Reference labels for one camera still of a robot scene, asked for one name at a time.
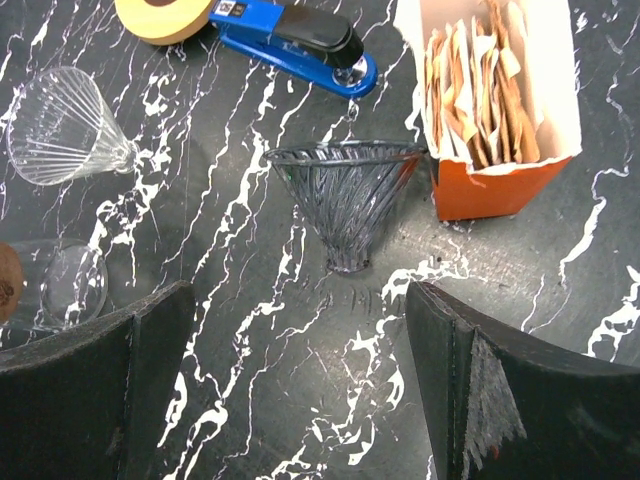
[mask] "cork lid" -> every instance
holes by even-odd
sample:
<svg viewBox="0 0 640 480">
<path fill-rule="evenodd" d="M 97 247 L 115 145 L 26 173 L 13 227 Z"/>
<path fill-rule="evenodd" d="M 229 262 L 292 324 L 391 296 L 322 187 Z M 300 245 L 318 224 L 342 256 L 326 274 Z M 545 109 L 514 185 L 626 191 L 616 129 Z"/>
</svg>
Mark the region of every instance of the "cork lid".
<svg viewBox="0 0 640 480">
<path fill-rule="evenodd" d="M 0 243 L 0 324 L 6 323 L 22 295 L 23 272 L 16 251 Z"/>
</svg>

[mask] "stapler handle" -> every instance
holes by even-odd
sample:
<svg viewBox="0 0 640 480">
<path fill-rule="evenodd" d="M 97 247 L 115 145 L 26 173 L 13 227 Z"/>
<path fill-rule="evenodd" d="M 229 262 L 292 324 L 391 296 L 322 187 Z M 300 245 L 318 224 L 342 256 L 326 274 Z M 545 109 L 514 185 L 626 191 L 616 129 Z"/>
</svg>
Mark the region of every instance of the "stapler handle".
<svg viewBox="0 0 640 480">
<path fill-rule="evenodd" d="M 273 33 L 332 68 L 350 68 L 364 45 L 345 17 L 304 5 L 287 5 Z"/>
</svg>

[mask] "stapler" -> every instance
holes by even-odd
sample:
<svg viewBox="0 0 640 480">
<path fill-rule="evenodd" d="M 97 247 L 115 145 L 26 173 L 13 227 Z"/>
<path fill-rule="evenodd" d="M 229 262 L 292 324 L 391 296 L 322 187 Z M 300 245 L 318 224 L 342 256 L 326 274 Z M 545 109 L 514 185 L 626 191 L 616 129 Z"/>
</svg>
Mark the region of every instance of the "stapler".
<svg viewBox="0 0 640 480">
<path fill-rule="evenodd" d="M 376 63 L 349 21 L 304 5 L 218 0 L 209 21 L 220 41 L 346 98 L 376 85 Z"/>
</svg>

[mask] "orange box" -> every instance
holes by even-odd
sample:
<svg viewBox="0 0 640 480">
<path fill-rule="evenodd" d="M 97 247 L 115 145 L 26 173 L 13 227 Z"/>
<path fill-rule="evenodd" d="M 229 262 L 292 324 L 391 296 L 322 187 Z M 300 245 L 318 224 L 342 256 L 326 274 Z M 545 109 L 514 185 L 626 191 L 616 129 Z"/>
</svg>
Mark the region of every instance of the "orange box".
<svg viewBox="0 0 640 480">
<path fill-rule="evenodd" d="M 501 0 L 504 6 L 508 0 Z M 410 45 L 416 63 L 425 138 L 431 151 L 438 218 L 466 220 L 518 213 L 573 157 L 582 151 L 575 82 L 571 18 L 567 0 L 514 0 L 523 14 L 528 41 L 513 51 L 522 66 L 523 102 L 532 102 L 541 160 L 494 165 L 475 171 L 467 161 L 437 151 L 427 120 L 425 46 L 432 30 L 445 30 L 475 15 L 488 21 L 479 0 L 398 0 L 394 26 Z"/>
</svg>

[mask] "marble table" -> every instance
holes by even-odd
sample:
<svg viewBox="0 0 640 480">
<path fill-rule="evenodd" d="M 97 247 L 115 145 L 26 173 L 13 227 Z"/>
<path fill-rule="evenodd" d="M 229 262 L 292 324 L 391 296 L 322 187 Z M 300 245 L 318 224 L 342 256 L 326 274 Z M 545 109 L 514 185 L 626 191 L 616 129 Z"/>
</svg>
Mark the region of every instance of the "marble table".
<svg viewBox="0 0 640 480">
<path fill-rule="evenodd" d="M 213 28 L 177 47 L 143 44 L 108 0 L 0 2 L 2 131 L 17 88 L 73 65 L 95 77 L 144 157 L 132 175 L 36 188 L 3 143 L 1 238 L 99 247 L 105 311 L 177 279 L 197 291 L 152 478 L 435 478 L 403 320 L 411 280 L 554 344 L 640 365 L 637 2 L 570 0 L 584 152 L 536 199 L 511 218 L 439 223 L 418 171 L 371 268 L 352 277 L 327 273 L 261 154 L 421 141 L 414 63 L 392 26 L 395 0 L 307 2 L 364 37 L 380 68 L 366 98 L 240 56 Z"/>
</svg>

